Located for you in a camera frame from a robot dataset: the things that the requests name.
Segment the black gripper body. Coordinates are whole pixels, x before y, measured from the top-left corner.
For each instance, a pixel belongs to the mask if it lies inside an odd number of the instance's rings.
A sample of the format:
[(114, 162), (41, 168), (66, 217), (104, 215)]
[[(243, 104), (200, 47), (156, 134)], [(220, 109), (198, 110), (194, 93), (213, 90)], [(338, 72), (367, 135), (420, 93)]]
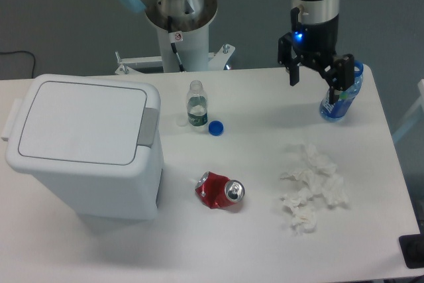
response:
[(323, 71), (333, 63), (338, 29), (339, 17), (315, 25), (300, 25), (279, 38), (277, 61), (285, 67), (298, 62)]

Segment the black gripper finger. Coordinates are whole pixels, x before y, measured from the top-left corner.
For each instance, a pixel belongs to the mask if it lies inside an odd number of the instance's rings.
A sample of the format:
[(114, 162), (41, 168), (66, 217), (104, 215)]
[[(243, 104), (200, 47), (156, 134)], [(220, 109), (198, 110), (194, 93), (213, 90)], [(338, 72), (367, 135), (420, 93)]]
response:
[(290, 85), (299, 82), (299, 58), (292, 56), (292, 37), (282, 36), (278, 40), (278, 62), (286, 68), (290, 76)]
[(329, 103), (336, 103), (339, 95), (354, 83), (354, 56), (345, 54), (335, 60), (325, 72), (324, 80), (329, 85)]

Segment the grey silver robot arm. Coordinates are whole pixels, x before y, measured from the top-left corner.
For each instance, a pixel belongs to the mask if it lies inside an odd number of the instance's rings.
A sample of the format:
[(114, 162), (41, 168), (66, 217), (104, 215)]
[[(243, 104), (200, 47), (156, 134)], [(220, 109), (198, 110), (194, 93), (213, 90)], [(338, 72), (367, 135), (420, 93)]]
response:
[[(217, 0), (119, 0), (129, 10), (145, 13), (155, 26), (165, 72), (206, 71), (209, 25)], [(291, 0), (291, 29), (278, 41), (278, 62), (299, 82), (301, 66), (327, 82), (329, 101), (354, 84), (354, 57), (336, 52), (340, 0)]]

